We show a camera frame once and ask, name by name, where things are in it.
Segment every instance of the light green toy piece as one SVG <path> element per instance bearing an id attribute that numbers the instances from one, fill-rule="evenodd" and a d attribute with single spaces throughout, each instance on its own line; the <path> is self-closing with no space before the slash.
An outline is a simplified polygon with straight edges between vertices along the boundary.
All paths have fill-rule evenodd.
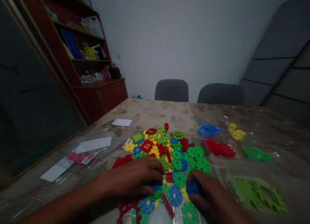
<path id="1" fill-rule="evenodd" d="M 175 172 L 173 174 L 173 183 L 179 189 L 186 186 L 186 178 L 181 172 Z"/>
<path id="2" fill-rule="evenodd" d="M 184 138 L 185 133 L 182 130 L 175 130 L 172 132 L 172 136 L 175 140 L 181 141 Z"/>
<path id="3" fill-rule="evenodd" d="M 182 208 L 184 224 L 199 224 L 199 214 L 192 203 L 184 203 Z"/>
<path id="4" fill-rule="evenodd" d="M 142 153 L 139 153 L 139 154 L 136 154 L 133 159 L 136 159 L 136 158 L 142 158 L 144 156 L 144 154 Z"/>
<path id="5" fill-rule="evenodd" d="M 261 181 L 251 180 L 250 184 L 253 186 L 253 190 L 258 196 L 258 198 L 269 208 L 274 209 L 277 212 L 283 212 L 288 214 L 282 197 L 279 196 L 274 188 L 271 188 L 268 184 L 264 184 Z M 268 190 L 271 193 L 272 201 L 264 197 L 261 188 Z"/>
<path id="6" fill-rule="evenodd" d="M 144 135 L 141 132 L 138 132 L 135 133 L 131 138 L 134 143 L 137 143 L 138 141 L 144 138 Z"/>
<path id="7" fill-rule="evenodd" d="M 155 129 L 157 129 L 157 132 L 159 132 L 160 134 L 162 134 L 166 131 L 166 129 L 161 125 L 156 126 Z"/>

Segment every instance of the gray chair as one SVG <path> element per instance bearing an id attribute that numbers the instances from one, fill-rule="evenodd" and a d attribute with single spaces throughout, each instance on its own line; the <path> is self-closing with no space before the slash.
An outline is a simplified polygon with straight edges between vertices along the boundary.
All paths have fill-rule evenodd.
<path id="1" fill-rule="evenodd" d="M 244 105 L 244 91 L 239 85 L 212 83 L 201 88 L 197 102 Z"/>
<path id="2" fill-rule="evenodd" d="M 184 80 L 160 80 L 156 85 L 155 100 L 188 102 L 188 85 Z"/>

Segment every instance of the white paper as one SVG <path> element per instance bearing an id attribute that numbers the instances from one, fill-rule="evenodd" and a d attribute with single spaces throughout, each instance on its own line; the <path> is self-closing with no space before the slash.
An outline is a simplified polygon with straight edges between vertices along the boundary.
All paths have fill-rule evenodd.
<path id="1" fill-rule="evenodd" d="M 116 119 L 112 125 L 119 125 L 119 126 L 129 126 L 131 124 L 132 120 L 127 119 Z"/>
<path id="2" fill-rule="evenodd" d="M 92 150 L 98 150 L 100 148 L 108 147 L 111 145 L 112 137 L 97 138 L 85 142 L 81 142 L 80 145 L 74 150 L 75 153 L 83 153 Z"/>
<path id="3" fill-rule="evenodd" d="M 54 166 L 52 166 L 47 172 L 41 175 L 41 179 L 47 180 L 49 182 L 54 182 L 58 177 L 60 177 L 66 170 L 68 170 L 74 162 L 72 160 L 64 157 Z"/>

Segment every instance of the hand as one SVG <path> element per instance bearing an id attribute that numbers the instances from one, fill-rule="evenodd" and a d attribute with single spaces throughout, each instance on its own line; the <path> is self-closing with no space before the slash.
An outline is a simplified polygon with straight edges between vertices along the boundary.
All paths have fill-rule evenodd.
<path id="1" fill-rule="evenodd" d="M 256 223 L 227 192 L 218 179 L 202 171 L 193 169 L 187 177 L 187 183 L 200 184 L 203 194 L 191 194 L 190 200 L 205 217 L 215 223 Z"/>
<path id="2" fill-rule="evenodd" d="M 164 173 L 163 165 L 155 157 L 142 157 L 103 172 L 97 178 L 106 181 L 115 196 L 154 195 L 149 182 L 157 180 L 162 184 Z"/>

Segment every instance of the blue gear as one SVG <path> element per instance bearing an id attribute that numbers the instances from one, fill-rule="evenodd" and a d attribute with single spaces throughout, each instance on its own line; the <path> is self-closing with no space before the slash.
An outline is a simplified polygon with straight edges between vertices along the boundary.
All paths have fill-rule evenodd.
<path id="1" fill-rule="evenodd" d="M 195 182 L 191 182 L 186 185 L 186 192 L 187 192 L 187 195 L 191 195 L 193 193 L 200 195 L 198 186 Z"/>
<path id="2" fill-rule="evenodd" d="M 182 193 L 181 190 L 178 189 L 176 186 L 171 187 L 171 198 L 170 204 L 174 207 L 178 207 L 182 203 Z"/>
<path id="3" fill-rule="evenodd" d="M 141 153 L 140 145 L 137 145 L 135 148 L 133 148 L 132 153 L 134 155 L 137 155 L 137 154 Z"/>
<path id="4" fill-rule="evenodd" d="M 144 214 L 150 214 L 155 209 L 155 204 L 150 202 L 147 204 L 147 198 L 140 201 L 140 207 Z"/>
<path id="5" fill-rule="evenodd" d="M 185 158 L 181 158 L 181 162 L 183 163 L 182 171 L 184 172 L 187 170 L 188 165 L 187 165 Z"/>
<path id="6" fill-rule="evenodd" d="M 175 139 L 173 138 L 173 136 L 170 138 L 170 141 L 171 141 L 172 144 L 178 144 L 178 143 L 179 143 L 179 141 L 178 141 L 178 140 L 175 140 Z"/>

